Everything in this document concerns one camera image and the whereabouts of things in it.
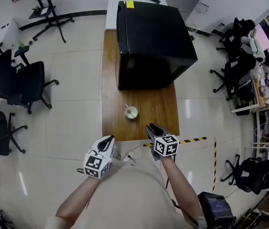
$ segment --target rolling stand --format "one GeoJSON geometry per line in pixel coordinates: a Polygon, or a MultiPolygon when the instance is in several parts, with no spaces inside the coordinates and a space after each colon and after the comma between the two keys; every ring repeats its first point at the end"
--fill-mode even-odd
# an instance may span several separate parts
{"type": "Polygon", "coordinates": [[[45,31],[47,31],[49,28],[56,26],[56,27],[58,27],[58,29],[59,29],[59,32],[60,32],[60,35],[61,35],[61,37],[62,37],[63,42],[66,43],[66,40],[64,39],[63,34],[62,34],[62,29],[61,29],[61,27],[62,27],[64,24],[66,24],[66,23],[68,23],[68,22],[70,22],[70,21],[74,22],[74,20],[73,20],[72,17],[70,17],[70,18],[66,19],[65,21],[60,22],[59,19],[58,19],[58,17],[57,17],[57,14],[56,14],[56,12],[55,12],[55,8],[56,8],[56,6],[53,6],[51,0],[47,0],[47,1],[48,1],[48,4],[49,4],[47,12],[45,12],[44,14],[41,14],[42,10],[43,10],[45,7],[44,7],[44,5],[43,5],[43,3],[42,3],[42,0],[38,0],[38,2],[39,2],[39,4],[40,4],[40,7],[41,7],[41,11],[39,11],[38,13],[35,13],[35,12],[34,12],[34,13],[30,16],[30,19],[35,19],[35,18],[40,18],[40,17],[46,17],[47,20],[48,20],[48,23],[49,23],[49,24],[48,24],[48,25],[47,25],[41,32],[39,32],[37,35],[35,35],[35,36],[33,37],[33,40],[34,40],[34,41],[37,41],[38,37],[39,37],[41,34],[43,34],[43,33],[44,33],[45,31]],[[49,18],[49,15],[50,15],[51,13],[53,14],[53,17],[54,17],[56,23],[53,23],[53,22],[51,21],[51,19],[49,18]]]}

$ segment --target white cable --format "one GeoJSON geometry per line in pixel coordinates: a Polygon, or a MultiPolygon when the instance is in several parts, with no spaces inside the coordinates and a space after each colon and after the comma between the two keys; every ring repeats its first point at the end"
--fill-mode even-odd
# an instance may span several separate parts
{"type": "MultiPolygon", "coordinates": [[[[265,123],[263,123],[263,124],[261,124],[259,127],[261,127],[262,125],[265,125],[266,123],[268,123],[269,122],[269,118],[268,118],[268,121],[266,121],[265,123]]],[[[253,133],[254,133],[254,135],[256,136],[256,137],[258,137],[257,136],[257,134],[255,134],[255,131],[258,129],[258,127],[256,128],[256,129],[254,129],[253,130],[253,133]]]]}

